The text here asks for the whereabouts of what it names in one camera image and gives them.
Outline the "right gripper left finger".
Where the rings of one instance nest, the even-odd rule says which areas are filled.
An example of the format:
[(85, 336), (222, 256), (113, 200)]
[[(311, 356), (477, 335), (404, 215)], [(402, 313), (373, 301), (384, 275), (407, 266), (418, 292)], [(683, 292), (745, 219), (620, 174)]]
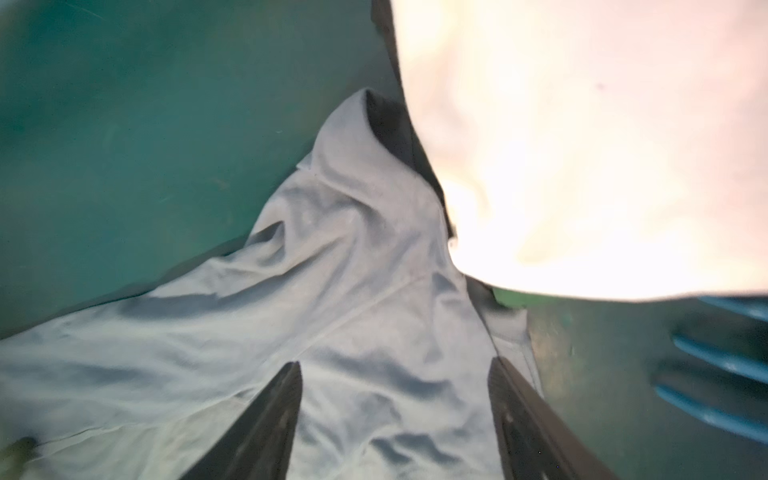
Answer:
[(302, 394), (300, 364), (288, 362), (182, 479), (285, 479)]

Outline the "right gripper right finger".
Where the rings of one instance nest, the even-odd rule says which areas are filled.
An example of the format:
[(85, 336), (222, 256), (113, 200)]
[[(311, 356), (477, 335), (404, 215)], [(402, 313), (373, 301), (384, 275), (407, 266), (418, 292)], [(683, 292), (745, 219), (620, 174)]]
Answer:
[(616, 480), (518, 370), (503, 357), (487, 377), (506, 480)]

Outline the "grey t shirt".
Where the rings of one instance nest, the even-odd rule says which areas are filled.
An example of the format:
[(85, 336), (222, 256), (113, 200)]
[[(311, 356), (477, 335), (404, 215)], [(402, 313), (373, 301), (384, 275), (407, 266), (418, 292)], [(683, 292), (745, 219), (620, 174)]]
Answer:
[(1, 443), (28, 479), (176, 479), (281, 367), (303, 395), (291, 479), (498, 479), (487, 376), (539, 379), (526, 317), (448, 252), (403, 107), (325, 121), (244, 246), (134, 298), (1, 343)]

